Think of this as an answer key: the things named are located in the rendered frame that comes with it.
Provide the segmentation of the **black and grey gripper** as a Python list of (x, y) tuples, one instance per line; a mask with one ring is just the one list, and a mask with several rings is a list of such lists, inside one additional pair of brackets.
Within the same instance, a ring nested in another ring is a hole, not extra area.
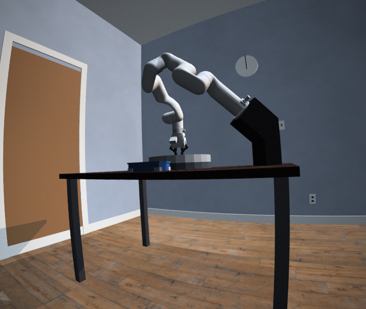
[(173, 133), (172, 137), (173, 136), (177, 136), (178, 140), (177, 140), (176, 144), (171, 144), (170, 150), (172, 150), (175, 153), (175, 155), (178, 155), (177, 154), (177, 149), (181, 148), (181, 153), (180, 154), (183, 155), (184, 151), (188, 148), (188, 146), (186, 144), (185, 134), (181, 133), (181, 132), (177, 132), (177, 133)]

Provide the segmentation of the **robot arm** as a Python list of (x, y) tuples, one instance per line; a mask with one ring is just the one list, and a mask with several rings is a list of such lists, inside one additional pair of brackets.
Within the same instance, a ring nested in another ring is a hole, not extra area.
[(247, 101), (250, 98), (249, 95), (245, 99), (240, 99), (212, 73), (202, 71), (195, 75), (196, 68), (192, 64), (170, 53), (163, 53), (146, 63), (143, 69), (142, 89), (146, 93), (152, 92), (157, 102), (172, 107), (174, 111), (165, 113), (162, 120), (166, 124), (172, 124), (173, 133), (184, 133), (186, 130), (183, 129), (183, 113), (180, 105), (168, 96), (161, 78), (157, 75), (166, 68), (172, 71), (172, 78), (176, 84), (196, 95), (201, 95), (207, 91), (215, 101), (234, 115), (234, 120), (249, 105)]

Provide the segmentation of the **blue tray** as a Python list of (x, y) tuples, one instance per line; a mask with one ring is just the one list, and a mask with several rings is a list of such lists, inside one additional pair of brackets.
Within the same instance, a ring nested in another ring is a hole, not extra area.
[(170, 170), (170, 161), (151, 161), (127, 163), (128, 172), (150, 172)]

